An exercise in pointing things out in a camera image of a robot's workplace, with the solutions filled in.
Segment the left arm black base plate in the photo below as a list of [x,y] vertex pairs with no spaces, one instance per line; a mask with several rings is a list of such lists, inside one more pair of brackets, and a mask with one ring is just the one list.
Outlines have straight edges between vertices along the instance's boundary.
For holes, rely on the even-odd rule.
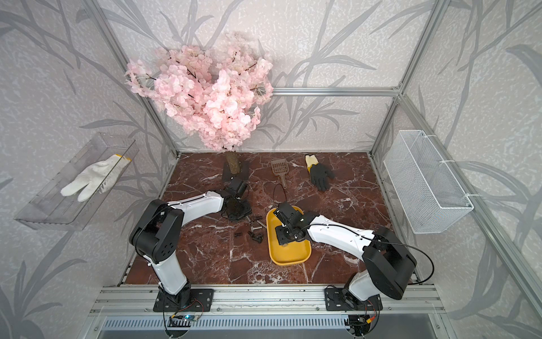
[[184,289],[171,295],[162,288],[158,290],[154,312],[209,312],[213,302],[213,289]]

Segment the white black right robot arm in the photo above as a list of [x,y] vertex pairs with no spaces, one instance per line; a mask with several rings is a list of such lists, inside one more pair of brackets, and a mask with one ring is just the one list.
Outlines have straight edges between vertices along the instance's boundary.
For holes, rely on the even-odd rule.
[[354,274],[345,284],[346,299],[365,302],[382,294],[396,300],[403,298],[417,261],[393,231],[336,223],[313,211],[302,213],[287,202],[272,214],[280,222],[276,231],[279,244],[310,240],[336,247],[363,261],[365,271]]

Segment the pink artificial blossom tree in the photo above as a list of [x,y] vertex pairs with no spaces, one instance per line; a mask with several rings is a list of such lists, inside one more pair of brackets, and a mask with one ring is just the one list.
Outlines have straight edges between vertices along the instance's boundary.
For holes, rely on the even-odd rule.
[[242,36],[230,35],[217,52],[196,45],[159,48],[155,68],[141,60],[126,65],[131,91],[151,100],[203,145],[225,154],[231,178],[244,166],[236,151],[261,123],[262,108],[272,98],[269,56],[257,55]]

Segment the white cotton glove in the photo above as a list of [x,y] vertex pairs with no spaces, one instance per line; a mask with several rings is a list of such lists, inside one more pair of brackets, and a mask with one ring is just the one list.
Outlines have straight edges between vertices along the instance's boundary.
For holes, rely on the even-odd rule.
[[118,181],[123,171],[131,163],[131,158],[119,154],[106,160],[95,162],[84,169],[60,194],[64,197],[79,193],[77,201],[88,201],[96,192],[108,192]]

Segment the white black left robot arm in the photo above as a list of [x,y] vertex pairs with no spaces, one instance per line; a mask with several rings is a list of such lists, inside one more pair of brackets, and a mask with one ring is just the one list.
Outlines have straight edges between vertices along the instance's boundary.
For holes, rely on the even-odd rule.
[[221,213],[231,221],[244,219],[251,213],[249,202],[242,198],[247,188],[246,182],[234,178],[224,189],[180,201],[155,199],[148,204],[129,242],[151,265],[167,294],[177,296],[189,284],[176,257],[182,227],[213,213]]

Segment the brown plastic slotted scoop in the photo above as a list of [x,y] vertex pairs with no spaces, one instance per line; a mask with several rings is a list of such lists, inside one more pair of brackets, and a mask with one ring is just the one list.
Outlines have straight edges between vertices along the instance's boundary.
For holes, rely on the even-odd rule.
[[282,186],[286,189],[286,175],[289,173],[289,165],[286,159],[273,160],[270,162],[272,172],[281,180]]

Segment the left controller circuit board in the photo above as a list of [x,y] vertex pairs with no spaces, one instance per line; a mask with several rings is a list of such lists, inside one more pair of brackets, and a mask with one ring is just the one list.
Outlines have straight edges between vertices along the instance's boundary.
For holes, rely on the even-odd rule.
[[203,316],[203,313],[198,314],[173,314],[167,320],[168,329],[190,328],[194,326]]

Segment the black yellow work glove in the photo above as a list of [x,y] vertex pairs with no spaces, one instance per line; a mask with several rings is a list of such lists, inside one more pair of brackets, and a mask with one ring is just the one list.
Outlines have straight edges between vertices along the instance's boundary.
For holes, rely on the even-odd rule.
[[320,191],[330,189],[330,180],[335,178],[333,171],[318,161],[315,155],[305,155],[311,183]]

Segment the clear acrylic wall shelf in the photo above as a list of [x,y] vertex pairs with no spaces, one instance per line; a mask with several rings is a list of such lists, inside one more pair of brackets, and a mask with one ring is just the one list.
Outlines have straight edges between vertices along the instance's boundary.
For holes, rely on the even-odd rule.
[[132,138],[97,133],[15,220],[33,230],[83,230],[138,151]]

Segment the aluminium front rail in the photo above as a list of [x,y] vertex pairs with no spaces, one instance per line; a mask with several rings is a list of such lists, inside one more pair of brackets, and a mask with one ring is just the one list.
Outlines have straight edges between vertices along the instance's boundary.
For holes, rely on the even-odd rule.
[[[214,290],[206,315],[324,314],[328,306],[344,306],[325,296],[325,285],[208,285]],[[103,288],[90,316],[152,315],[157,285]],[[445,308],[433,285],[409,286],[401,300],[382,296],[381,314],[442,314]]]

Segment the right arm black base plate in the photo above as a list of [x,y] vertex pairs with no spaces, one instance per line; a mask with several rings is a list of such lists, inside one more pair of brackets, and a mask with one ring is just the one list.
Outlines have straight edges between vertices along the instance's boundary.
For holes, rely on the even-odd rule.
[[332,311],[360,311],[360,312],[380,312],[383,304],[380,295],[374,295],[366,301],[360,301],[344,288],[337,288],[329,285],[324,289],[325,307],[329,312]]

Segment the yellow plastic storage tray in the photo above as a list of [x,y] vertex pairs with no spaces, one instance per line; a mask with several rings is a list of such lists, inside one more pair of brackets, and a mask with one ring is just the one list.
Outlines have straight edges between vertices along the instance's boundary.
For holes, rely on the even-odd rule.
[[282,223],[275,216],[275,210],[276,208],[269,210],[265,219],[271,261],[278,266],[292,266],[304,263],[312,254],[310,241],[304,240],[303,242],[280,245],[275,229],[282,227]]

